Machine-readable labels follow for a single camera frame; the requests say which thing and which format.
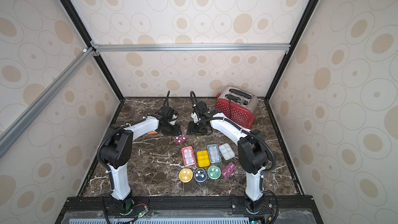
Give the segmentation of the purple pillbox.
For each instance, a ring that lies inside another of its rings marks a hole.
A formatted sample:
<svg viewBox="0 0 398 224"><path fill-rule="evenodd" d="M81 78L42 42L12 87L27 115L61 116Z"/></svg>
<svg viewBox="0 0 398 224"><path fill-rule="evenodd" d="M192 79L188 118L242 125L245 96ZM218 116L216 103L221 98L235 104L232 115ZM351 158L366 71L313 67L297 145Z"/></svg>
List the purple pillbox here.
<svg viewBox="0 0 398 224"><path fill-rule="evenodd" d="M228 177L230 177L230 176L235 172L236 169L237 169L237 166L236 166L233 162L230 162L230 163L221 171L221 175L222 175L224 178L228 178Z"/></svg>
<svg viewBox="0 0 398 224"><path fill-rule="evenodd" d="M181 134L179 136L174 137L174 141L176 142L176 144L183 144L186 140L187 140L187 135L186 134Z"/></svg>

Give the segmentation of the white pillbox with amber lid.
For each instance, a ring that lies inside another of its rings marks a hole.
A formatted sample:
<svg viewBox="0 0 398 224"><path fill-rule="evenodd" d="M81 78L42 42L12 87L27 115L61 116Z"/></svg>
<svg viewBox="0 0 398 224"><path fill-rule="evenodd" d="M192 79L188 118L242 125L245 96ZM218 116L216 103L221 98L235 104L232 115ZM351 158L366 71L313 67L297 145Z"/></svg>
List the white pillbox with amber lid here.
<svg viewBox="0 0 398 224"><path fill-rule="evenodd" d="M197 159L199 168L207 168L211 164L207 150L198 151Z"/></svg>

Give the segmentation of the teal rectangular pillbox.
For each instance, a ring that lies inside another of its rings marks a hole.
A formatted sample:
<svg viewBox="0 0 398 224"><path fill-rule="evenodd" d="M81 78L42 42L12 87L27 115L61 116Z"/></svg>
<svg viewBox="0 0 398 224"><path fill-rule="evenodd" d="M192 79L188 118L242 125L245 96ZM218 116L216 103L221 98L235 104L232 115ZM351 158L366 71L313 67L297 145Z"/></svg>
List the teal rectangular pillbox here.
<svg viewBox="0 0 398 224"><path fill-rule="evenodd" d="M210 163L220 163L222 161L221 154L217 144L207 146Z"/></svg>

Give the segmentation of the red pillbox clear lid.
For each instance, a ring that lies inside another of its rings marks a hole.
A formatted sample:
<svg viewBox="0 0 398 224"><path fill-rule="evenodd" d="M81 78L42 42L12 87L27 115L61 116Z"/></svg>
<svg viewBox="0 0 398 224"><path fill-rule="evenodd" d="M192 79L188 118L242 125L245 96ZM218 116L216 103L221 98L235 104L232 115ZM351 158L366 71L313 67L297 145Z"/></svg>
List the red pillbox clear lid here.
<svg viewBox="0 0 398 224"><path fill-rule="evenodd" d="M184 147L181 149L182 158L186 167L196 164L196 159L192 146Z"/></svg>

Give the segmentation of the white pillbox clear lid front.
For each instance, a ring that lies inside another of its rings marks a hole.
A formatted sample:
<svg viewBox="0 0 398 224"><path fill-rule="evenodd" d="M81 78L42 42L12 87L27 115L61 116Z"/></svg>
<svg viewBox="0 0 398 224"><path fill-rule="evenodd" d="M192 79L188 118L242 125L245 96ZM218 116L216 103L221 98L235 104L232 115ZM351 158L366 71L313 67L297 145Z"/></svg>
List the white pillbox clear lid front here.
<svg viewBox="0 0 398 224"><path fill-rule="evenodd" d="M235 157L235 153L228 143L219 146L219 151L225 160L231 160Z"/></svg>

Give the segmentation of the green round pillbox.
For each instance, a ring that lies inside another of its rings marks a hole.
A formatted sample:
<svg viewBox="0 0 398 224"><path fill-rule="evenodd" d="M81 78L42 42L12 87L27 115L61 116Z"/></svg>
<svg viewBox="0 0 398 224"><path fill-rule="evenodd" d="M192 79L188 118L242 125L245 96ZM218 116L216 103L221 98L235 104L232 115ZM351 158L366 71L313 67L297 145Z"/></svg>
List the green round pillbox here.
<svg viewBox="0 0 398 224"><path fill-rule="evenodd" d="M207 175L210 179L217 180L221 176L221 169L218 166L210 166L207 170Z"/></svg>

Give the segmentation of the dark blue round pillbox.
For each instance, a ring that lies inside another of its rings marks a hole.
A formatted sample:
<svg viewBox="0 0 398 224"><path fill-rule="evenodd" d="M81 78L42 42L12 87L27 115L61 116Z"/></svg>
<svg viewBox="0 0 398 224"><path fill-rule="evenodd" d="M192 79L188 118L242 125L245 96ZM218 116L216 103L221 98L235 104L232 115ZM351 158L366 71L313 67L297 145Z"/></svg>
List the dark blue round pillbox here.
<svg viewBox="0 0 398 224"><path fill-rule="evenodd" d="M193 178L198 183L204 183L207 180L207 173L202 168L196 169L193 173Z"/></svg>

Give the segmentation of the yellow round pillbox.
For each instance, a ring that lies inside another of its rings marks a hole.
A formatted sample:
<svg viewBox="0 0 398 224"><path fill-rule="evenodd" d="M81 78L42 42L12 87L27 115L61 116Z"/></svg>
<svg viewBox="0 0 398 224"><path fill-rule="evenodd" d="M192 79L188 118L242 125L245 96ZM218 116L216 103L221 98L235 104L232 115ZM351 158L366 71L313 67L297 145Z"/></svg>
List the yellow round pillbox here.
<svg viewBox="0 0 398 224"><path fill-rule="evenodd" d="M183 168L180 172L179 172L179 179L183 182L183 183L188 183L192 180L193 178L193 172L190 168Z"/></svg>

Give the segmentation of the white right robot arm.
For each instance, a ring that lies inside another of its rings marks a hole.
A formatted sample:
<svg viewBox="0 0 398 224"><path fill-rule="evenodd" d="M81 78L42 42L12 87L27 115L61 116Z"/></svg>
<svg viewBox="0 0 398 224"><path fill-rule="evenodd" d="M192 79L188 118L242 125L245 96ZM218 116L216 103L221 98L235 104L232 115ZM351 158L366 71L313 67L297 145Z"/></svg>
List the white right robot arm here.
<svg viewBox="0 0 398 224"><path fill-rule="evenodd" d="M193 112L188 124L188 135L211 135L217 130L233 141L238 148L240 166L246 172L245 205L249 212L256 213L263 204L263 176L276 167L276 156L257 129L244 128L224 115L220 110L209 109L190 92Z"/></svg>

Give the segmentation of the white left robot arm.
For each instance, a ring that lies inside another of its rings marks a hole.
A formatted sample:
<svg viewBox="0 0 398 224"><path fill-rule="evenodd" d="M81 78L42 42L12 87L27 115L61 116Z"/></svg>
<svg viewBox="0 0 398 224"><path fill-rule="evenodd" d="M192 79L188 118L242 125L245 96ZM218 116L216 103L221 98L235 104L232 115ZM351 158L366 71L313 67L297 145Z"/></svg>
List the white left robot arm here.
<svg viewBox="0 0 398 224"><path fill-rule="evenodd" d="M112 124L97 150L97 160L106 168L111 186L112 202L123 212L133 208L131 188L127 178L127 163L132 154L133 141L149 132L179 136L181 126L176 123L178 112L169 106L169 95L159 110L147 114L135 123Z"/></svg>

